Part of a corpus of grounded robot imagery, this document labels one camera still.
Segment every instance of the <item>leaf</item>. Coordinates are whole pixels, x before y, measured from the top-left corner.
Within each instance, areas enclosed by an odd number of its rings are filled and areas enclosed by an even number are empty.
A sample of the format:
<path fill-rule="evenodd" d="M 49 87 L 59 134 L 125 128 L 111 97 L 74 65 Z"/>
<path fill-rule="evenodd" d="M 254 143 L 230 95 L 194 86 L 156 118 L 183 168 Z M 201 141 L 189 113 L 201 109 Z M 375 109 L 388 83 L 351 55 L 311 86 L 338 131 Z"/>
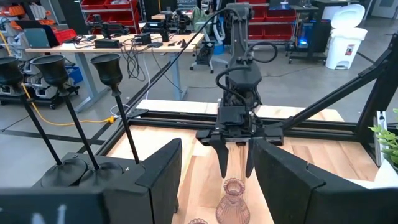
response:
<path fill-rule="evenodd" d="M 388 130 L 383 129 L 383 130 L 380 131 L 380 134 L 388 135 L 388 134 L 391 134 L 391 132 L 389 132 Z"/>
<path fill-rule="evenodd" d="M 395 142 L 395 141 L 389 141 L 388 145 L 390 145 L 392 147 L 392 149 L 398 149 L 397 142 Z"/>
<path fill-rule="evenodd" d="M 386 138 L 386 136 L 383 135 L 383 134 L 378 134 L 378 135 L 376 135 L 376 137 L 377 137 L 378 139 L 385 139 L 385 138 Z"/>
<path fill-rule="evenodd" d="M 394 150 L 392 150 L 392 149 L 381 149 L 381 152 L 383 152 L 387 155 L 390 155 L 390 156 L 394 155 Z"/>
<path fill-rule="evenodd" d="M 383 146 L 388 146 L 388 142 L 385 139 L 379 139 L 378 140 L 380 144 L 382 144 Z"/>
<path fill-rule="evenodd" d="M 392 160 L 395 164 L 398 164 L 398 156 L 391 156 L 391 160 Z"/>
<path fill-rule="evenodd" d="M 373 132 L 380 132 L 381 131 L 381 125 L 379 126 L 374 126 L 374 127 L 369 127 Z"/>
<path fill-rule="evenodd" d="M 384 136 L 384 138 L 387 139 L 387 140 L 393 141 L 393 140 L 396 139 L 396 135 L 395 134 L 387 134 L 387 135 Z"/>

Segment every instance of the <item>black metal stand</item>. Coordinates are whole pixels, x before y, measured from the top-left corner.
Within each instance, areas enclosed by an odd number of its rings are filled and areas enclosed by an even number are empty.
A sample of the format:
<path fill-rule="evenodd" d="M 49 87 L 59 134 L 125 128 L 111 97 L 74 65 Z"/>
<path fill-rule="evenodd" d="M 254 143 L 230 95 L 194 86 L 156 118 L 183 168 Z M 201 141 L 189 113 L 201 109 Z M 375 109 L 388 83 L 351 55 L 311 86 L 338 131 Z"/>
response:
<path fill-rule="evenodd" d="M 124 112 L 122 101 L 120 99 L 120 96 L 115 96 L 115 99 L 116 99 L 116 104 L 118 105 L 118 108 L 119 108 L 120 117 L 122 119 L 124 129 L 126 130 L 127 138 L 129 140 L 129 143 L 131 146 L 132 154 L 134 155 L 134 160 L 136 161 L 136 164 L 138 164 L 139 159 L 138 159 L 136 145 L 134 144 L 134 141 L 132 140 L 130 126 L 129 126 L 127 118 L 126 118 L 126 113 Z"/>
<path fill-rule="evenodd" d="M 288 119 L 261 118 L 261 120 L 266 126 L 282 122 L 284 136 L 288 137 L 360 142 L 366 152 L 375 161 L 374 148 L 371 147 L 373 143 L 372 132 L 370 132 L 368 127 L 373 125 L 373 117 L 377 111 L 386 110 L 392 96 L 397 90 L 397 70 L 398 34 L 394 34 L 388 49 L 379 57 L 375 64 L 359 73 L 356 78 L 347 84 L 339 87 L 293 117 Z M 376 83 L 364 106 L 358 123 L 307 120 L 375 79 Z M 143 93 L 136 95 L 136 98 L 139 99 L 142 95 Z M 132 101 L 133 104 L 138 102 L 138 100 L 134 99 Z M 129 117 L 129 125 L 193 130 L 214 129 L 216 121 L 217 115 L 215 114 L 144 110 L 137 110 L 135 117 Z M 394 133 L 397 132 L 395 126 L 388 126 L 388 129 Z M 124 128 L 119 127 L 96 154 L 101 156 L 107 155 L 123 134 Z"/>
<path fill-rule="evenodd" d="M 21 95 L 20 100 L 25 106 L 27 113 L 35 124 L 38 132 L 42 136 L 45 144 L 51 152 L 51 155 L 55 159 L 56 164 L 51 167 L 42 177 L 41 184 L 43 187 L 68 187 L 78 182 L 82 175 L 87 170 L 87 164 L 81 159 L 67 159 L 61 161 L 52 147 L 50 140 L 44 133 L 42 126 L 37 120 L 32 108 L 30 108 L 25 95 Z"/>
<path fill-rule="evenodd" d="M 103 186 L 111 179 L 121 175 L 123 173 L 123 169 L 119 164 L 113 162 L 105 162 L 103 164 L 98 165 L 96 159 L 94 158 L 94 154 L 93 151 L 91 150 L 90 144 L 87 141 L 86 135 L 84 134 L 83 128 L 81 128 L 75 110 L 73 109 L 73 106 L 70 103 L 69 97 L 67 95 L 63 96 L 63 100 L 65 101 L 68 107 L 69 113 L 72 116 L 72 120 L 76 125 L 81 140 L 83 141 L 83 144 L 86 147 L 91 162 L 93 163 L 92 169 L 89 169 L 80 179 L 79 186 L 84 186 L 84 187 Z"/>

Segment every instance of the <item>gray floor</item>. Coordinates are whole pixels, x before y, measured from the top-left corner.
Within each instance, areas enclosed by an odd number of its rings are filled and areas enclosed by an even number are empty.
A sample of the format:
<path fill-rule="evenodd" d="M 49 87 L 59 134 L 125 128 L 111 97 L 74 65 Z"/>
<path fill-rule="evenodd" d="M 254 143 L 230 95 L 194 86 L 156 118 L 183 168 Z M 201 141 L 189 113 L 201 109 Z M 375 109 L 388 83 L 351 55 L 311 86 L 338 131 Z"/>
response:
<path fill-rule="evenodd" d="M 386 49 L 391 39 L 390 34 L 397 30 L 398 22 L 391 22 L 389 19 L 370 19 L 361 26 L 369 32 L 359 51 L 371 60 L 376 60 Z M 256 52 L 256 56 L 262 58 L 266 58 L 270 54 L 270 49 L 261 49 Z M 221 96 L 221 90 L 214 88 L 215 75 L 209 73 L 207 66 L 197 66 L 194 71 L 190 71 L 189 66 L 194 61 L 194 58 L 191 54 L 183 56 L 179 60 L 181 82 L 184 87 L 190 86 L 185 100 L 216 102 Z M 67 57 L 70 60 L 74 60 L 72 55 L 67 55 Z M 156 54 L 156 57 L 162 65 L 168 61 L 167 56 Z M 223 55 L 222 57 L 227 59 L 229 55 Z M 158 71 L 151 54 L 146 55 L 146 62 L 151 75 Z M 305 63 L 299 60 L 294 60 L 293 64 L 288 65 L 284 50 L 281 49 L 275 61 L 268 64 L 259 64 L 263 75 L 267 77 L 263 78 L 258 90 L 265 105 L 306 107 L 351 80 L 370 65 L 369 61 L 359 55 L 356 56 L 351 69 L 343 71 L 329 70 L 321 66 L 320 63 Z M 121 67 L 126 67 L 124 61 L 121 62 Z M 224 66 L 216 64 L 215 73 L 222 71 L 223 68 Z M 96 86 L 99 89 L 104 88 L 104 85 L 98 79 L 95 69 L 92 68 L 91 71 L 94 73 Z M 124 80 L 120 85 L 123 93 L 123 102 L 127 102 L 129 96 L 134 95 L 142 85 L 145 85 L 145 83 L 135 79 L 128 79 L 125 74 Z M 373 83 L 364 86 L 330 108 L 336 109 L 346 121 L 357 121 L 372 85 Z M 173 86 L 165 78 L 162 78 L 150 90 L 149 99 L 172 100 L 174 98 L 172 90 Z M 86 96 L 85 87 L 82 86 L 80 94 L 73 97 L 73 104 L 78 105 Z M 394 120 L 391 111 L 397 104 L 398 97 L 395 95 L 388 111 L 387 117 L 390 120 Z M 115 105 L 115 101 L 108 93 L 92 108 L 80 113 L 78 117 L 91 120 L 105 119 L 110 116 L 109 109 L 113 105 Z M 71 122 L 65 105 L 56 110 L 50 110 L 42 106 L 39 110 L 49 121 L 56 123 Z M 0 115 L 1 130 L 27 116 L 27 113 L 21 105 L 6 105 L 0 107 Z M 78 137 L 74 126 L 58 127 L 42 121 L 41 124 L 46 133 Z M 101 127 L 102 124 L 83 124 L 83 129 L 88 138 L 91 138 Z M 107 139 L 115 129 L 116 125 L 112 125 L 99 139 Z M 25 119 L 13 125 L 9 130 L 37 132 L 30 119 Z M 67 152 L 77 152 L 83 146 L 79 143 L 64 141 L 52 141 L 52 143 L 61 157 Z M 93 146 L 94 151 L 98 150 L 98 148 L 99 146 Z M 43 140 L 0 134 L 0 187 L 31 186 L 53 163 Z"/>

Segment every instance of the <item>black cable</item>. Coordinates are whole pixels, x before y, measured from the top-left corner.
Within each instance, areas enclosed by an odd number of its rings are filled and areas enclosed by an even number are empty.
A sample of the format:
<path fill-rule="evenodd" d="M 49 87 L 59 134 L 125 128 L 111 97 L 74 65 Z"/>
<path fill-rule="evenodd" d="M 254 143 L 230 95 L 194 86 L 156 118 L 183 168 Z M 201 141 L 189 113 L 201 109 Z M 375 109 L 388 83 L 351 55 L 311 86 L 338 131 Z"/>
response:
<path fill-rule="evenodd" d="M 127 73 L 129 78 L 135 78 L 141 82 L 146 81 L 145 72 L 143 71 L 142 67 L 139 65 L 138 55 L 143 51 L 147 50 L 148 47 L 144 47 L 141 50 L 137 50 L 137 45 L 134 43 L 134 38 L 126 39 L 123 41 L 121 46 L 121 53 L 123 58 L 127 62 Z M 139 78 L 140 72 L 143 75 L 143 79 Z"/>
<path fill-rule="evenodd" d="M 218 86 L 188 86 L 188 88 L 211 89 L 218 88 Z"/>
<path fill-rule="evenodd" d="M 26 116 L 25 118 L 22 118 L 22 119 L 17 120 L 16 122 L 10 124 L 9 126 L 3 128 L 3 129 L 1 130 L 1 132 L 5 132 L 7 129 L 11 128 L 12 126 L 16 125 L 17 123 L 20 123 L 21 121 L 27 119 L 28 117 L 29 117 L 29 115 Z"/>
<path fill-rule="evenodd" d="M 273 56 L 271 59 L 269 59 L 269 60 L 259 60 L 259 59 L 256 59 L 255 57 L 253 57 L 253 60 L 255 60 L 255 61 L 257 61 L 257 62 L 260 62 L 260 63 L 269 63 L 269 62 L 275 60 L 275 58 L 278 56 L 278 48 L 276 47 L 275 44 L 273 44 L 273 43 L 271 43 L 271 42 L 268 42 L 268 41 L 260 41 L 260 42 L 257 42 L 257 43 L 255 43 L 255 44 L 250 45 L 250 47 L 248 47 L 248 48 L 246 49 L 246 51 L 244 52 L 243 55 L 244 55 L 244 56 L 247 56 L 247 55 L 249 54 L 249 52 L 250 52 L 251 50 L 253 50 L 253 48 L 254 48 L 255 46 L 257 46 L 257 45 L 271 45 L 271 47 L 274 48 L 274 50 L 275 50 L 274 56 Z"/>
<path fill-rule="evenodd" d="M 151 48 L 151 52 L 152 52 L 152 56 L 153 56 L 153 58 L 155 59 L 155 62 L 156 62 L 156 64 L 157 64 L 157 66 L 159 67 L 159 69 L 162 69 L 162 67 L 160 67 L 159 63 L 158 63 L 157 60 L 156 60 L 155 53 L 154 53 L 154 48 L 153 48 L 153 47 Z M 167 77 L 166 74 L 164 75 L 164 77 L 165 77 L 175 88 L 177 88 L 177 89 L 179 90 L 180 93 L 182 93 L 182 90 L 181 90 L 176 84 L 174 84 L 174 82 L 172 82 L 172 81 Z"/>
<path fill-rule="evenodd" d="M 154 79 L 150 85 L 140 94 L 137 96 L 137 98 L 131 103 L 131 106 L 126 110 L 128 111 L 129 109 L 131 109 L 134 105 L 136 105 L 138 103 L 138 101 L 141 100 L 141 98 L 147 93 L 147 91 L 152 88 L 152 86 L 154 86 L 157 81 L 159 81 L 160 78 L 162 78 L 162 76 L 170 69 L 170 67 L 178 60 L 178 58 L 181 56 L 181 54 L 184 52 L 184 50 L 192 43 L 193 40 L 195 40 L 195 38 L 197 37 L 197 35 L 199 35 L 199 33 L 207 26 L 207 24 L 218 14 L 221 14 L 222 12 L 225 11 L 232 11 L 234 12 L 234 14 L 240 19 L 240 15 L 238 14 L 238 12 L 236 12 L 236 10 L 234 9 L 228 9 L 228 8 L 224 8 L 216 13 L 214 13 L 213 15 L 210 16 L 210 18 L 199 28 L 199 30 L 195 33 L 195 35 L 193 35 L 193 37 L 187 42 L 186 46 L 183 47 L 181 49 L 181 51 L 177 54 L 177 56 L 174 58 L 174 60 L 170 63 L 168 63 L 164 70 L 161 72 L 161 74 L 159 74 L 159 76 Z"/>
<path fill-rule="evenodd" d="M 296 73 L 296 72 L 299 72 L 299 71 L 307 70 L 307 69 L 309 69 L 309 68 L 319 68 L 319 67 L 323 67 L 323 65 L 320 65 L 320 66 L 311 66 L 311 67 L 307 67 L 307 68 L 301 68 L 301 69 L 294 70 L 294 71 L 291 71 L 291 72 L 287 72 L 287 73 L 284 73 L 284 74 L 281 74 L 281 75 L 263 75 L 263 76 L 261 76 L 261 77 L 263 77 L 263 78 L 266 78 L 266 77 L 279 78 L 279 77 L 283 77 L 283 76 L 286 76 L 286 75 L 290 75 L 290 74 L 293 74 L 293 73 Z"/>
<path fill-rule="evenodd" d="M 247 102 L 246 102 L 246 99 L 245 99 L 242 95 L 240 95 L 238 92 L 235 92 L 235 91 L 233 91 L 233 90 L 230 90 L 229 88 L 227 88 L 226 86 L 223 86 L 223 85 L 220 83 L 220 78 L 221 78 L 222 76 L 228 74 L 229 72 L 237 71 L 237 70 L 250 70 L 250 67 L 248 67 L 248 66 L 238 66 L 238 67 L 233 67 L 233 68 L 227 68 L 226 70 L 222 71 L 220 74 L 218 74 L 218 75 L 216 76 L 216 85 L 217 85 L 218 87 L 220 87 L 221 89 L 227 91 L 228 93 L 237 96 L 240 100 L 242 100 L 242 102 L 244 103 L 245 111 L 248 112 L 248 104 L 247 104 Z"/>

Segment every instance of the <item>pink glass vase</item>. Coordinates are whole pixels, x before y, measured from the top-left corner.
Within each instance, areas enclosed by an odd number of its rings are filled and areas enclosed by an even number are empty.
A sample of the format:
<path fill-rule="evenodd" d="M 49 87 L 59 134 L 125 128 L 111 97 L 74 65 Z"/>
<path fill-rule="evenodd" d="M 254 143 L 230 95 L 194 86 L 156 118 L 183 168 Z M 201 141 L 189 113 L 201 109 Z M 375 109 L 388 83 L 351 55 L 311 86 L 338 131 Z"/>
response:
<path fill-rule="evenodd" d="M 190 221 L 188 224 L 207 224 L 207 222 L 201 218 L 196 218 L 196 219 Z"/>
<path fill-rule="evenodd" d="M 237 178 L 224 182 L 226 195 L 217 205 L 216 218 L 220 224 L 248 224 L 250 212 L 242 199 L 244 184 Z"/>

